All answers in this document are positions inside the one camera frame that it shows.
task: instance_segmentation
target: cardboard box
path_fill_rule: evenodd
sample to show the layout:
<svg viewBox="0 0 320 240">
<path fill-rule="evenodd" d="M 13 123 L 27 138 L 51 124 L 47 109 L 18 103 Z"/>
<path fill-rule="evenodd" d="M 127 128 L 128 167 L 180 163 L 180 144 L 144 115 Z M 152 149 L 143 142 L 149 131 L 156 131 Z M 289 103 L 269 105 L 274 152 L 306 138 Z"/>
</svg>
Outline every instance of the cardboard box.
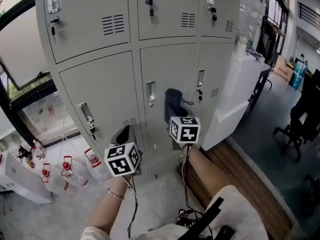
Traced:
<svg viewBox="0 0 320 240">
<path fill-rule="evenodd" d="M 286 58 L 279 55 L 273 72 L 284 79 L 288 84 L 291 80 L 294 70 L 291 67 L 287 66 Z"/>
</svg>

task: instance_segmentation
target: locker door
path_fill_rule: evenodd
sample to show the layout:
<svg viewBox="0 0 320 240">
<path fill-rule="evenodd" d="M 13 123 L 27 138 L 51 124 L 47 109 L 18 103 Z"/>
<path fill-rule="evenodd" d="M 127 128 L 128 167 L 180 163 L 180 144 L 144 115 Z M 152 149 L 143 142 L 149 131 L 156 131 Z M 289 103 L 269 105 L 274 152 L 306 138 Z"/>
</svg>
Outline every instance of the locker door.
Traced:
<svg viewBox="0 0 320 240">
<path fill-rule="evenodd" d="M 44 5 L 57 63 L 130 42 L 128 0 L 45 0 Z"/>
<path fill-rule="evenodd" d="M 140 40 L 197 35 L 199 0 L 138 0 Z"/>
<path fill-rule="evenodd" d="M 165 92 L 169 88 L 180 90 L 183 98 L 190 93 L 196 45 L 194 43 L 157 46 L 141 49 L 141 66 L 145 102 L 145 116 L 151 163 L 176 157 L 163 170 L 174 169 L 181 151 L 174 151 L 165 122 Z M 150 89 L 154 87 L 150 99 Z"/>
<path fill-rule="evenodd" d="M 198 64 L 198 75 L 194 84 L 194 115 L 200 118 L 201 130 L 199 146 L 202 144 L 219 101 L 224 86 L 233 51 L 232 43 L 202 43 Z"/>
<path fill-rule="evenodd" d="M 200 0 L 203 22 L 200 33 L 203 37 L 235 38 L 237 33 L 240 0 Z"/>
<path fill-rule="evenodd" d="M 125 125 L 140 129 L 132 53 L 124 52 L 87 62 L 60 73 L 68 96 L 90 134 L 79 107 L 86 103 L 96 129 L 96 147 L 104 154 L 112 136 Z"/>
</svg>

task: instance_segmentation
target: ventilation slot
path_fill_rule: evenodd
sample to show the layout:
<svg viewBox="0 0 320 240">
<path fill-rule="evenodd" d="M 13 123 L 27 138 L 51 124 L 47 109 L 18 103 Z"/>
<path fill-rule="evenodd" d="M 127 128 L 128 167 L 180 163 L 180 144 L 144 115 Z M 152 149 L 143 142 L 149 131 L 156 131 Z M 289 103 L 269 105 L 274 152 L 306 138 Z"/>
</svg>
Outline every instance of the ventilation slot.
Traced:
<svg viewBox="0 0 320 240">
<path fill-rule="evenodd" d="M 193 13 L 182 13 L 181 27 L 182 28 L 194 28 L 196 25 L 196 15 Z"/>
<path fill-rule="evenodd" d="M 137 119 L 136 118 L 131 118 L 129 120 L 123 121 L 122 122 L 123 126 L 137 126 Z"/>
<path fill-rule="evenodd" d="M 219 88 L 212 90 L 212 92 L 211 92 L 211 98 L 217 96 L 218 93 L 219 93 Z"/>
<path fill-rule="evenodd" d="M 234 22 L 227 20 L 225 24 L 225 31 L 226 32 L 232 32 L 234 30 Z"/>
<path fill-rule="evenodd" d="M 102 29 L 105 36 L 125 32 L 124 15 L 103 17 Z"/>
</svg>

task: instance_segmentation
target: table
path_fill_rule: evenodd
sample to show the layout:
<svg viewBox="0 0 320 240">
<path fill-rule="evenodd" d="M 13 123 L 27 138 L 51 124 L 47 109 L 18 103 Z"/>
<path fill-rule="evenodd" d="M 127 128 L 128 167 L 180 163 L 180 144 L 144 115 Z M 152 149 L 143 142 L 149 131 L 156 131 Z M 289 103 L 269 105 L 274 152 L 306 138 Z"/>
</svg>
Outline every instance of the table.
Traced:
<svg viewBox="0 0 320 240">
<path fill-rule="evenodd" d="M 264 64 L 264 66 L 261 68 L 259 80 L 256 83 L 253 94 L 251 95 L 251 98 L 250 98 L 250 101 L 252 101 L 252 103 L 250 105 L 250 110 L 254 109 L 254 107 L 260 97 L 260 94 L 261 94 L 262 90 L 264 89 L 266 81 L 268 80 L 268 76 L 269 76 L 270 71 L 271 71 L 271 66 L 269 66 L 267 64 Z"/>
</svg>

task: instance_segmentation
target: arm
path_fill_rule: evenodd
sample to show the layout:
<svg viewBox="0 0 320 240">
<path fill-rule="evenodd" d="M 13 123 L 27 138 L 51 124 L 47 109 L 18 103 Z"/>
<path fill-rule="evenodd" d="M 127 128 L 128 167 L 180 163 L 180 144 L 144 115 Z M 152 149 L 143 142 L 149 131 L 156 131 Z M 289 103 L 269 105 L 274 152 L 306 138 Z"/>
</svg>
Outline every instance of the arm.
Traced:
<svg viewBox="0 0 320 240">
<path fill-rule="evenodd" d="M 187 155 L 187 149 L 188 147 L 185 145 L 183 147 L 183 153 L 185 155 Z M 231 185 L 224 172 L 194 146 L 191 147 L 189 153 L 189 162 L 212 197 L 223 187 Z"/>
<path fill-rule="evenodd" d="M 118 197 L 123 198 L 127 191 L 127 187 L 127 183 L 121 177 L 116 177 L 113 180 L 110 191 Z M 122 200 L 107 193 L 91 212 L 86 226 L 101 229 L 110 235 L 111 228 L 115 223 L 121 203 Z"/>
</svg>

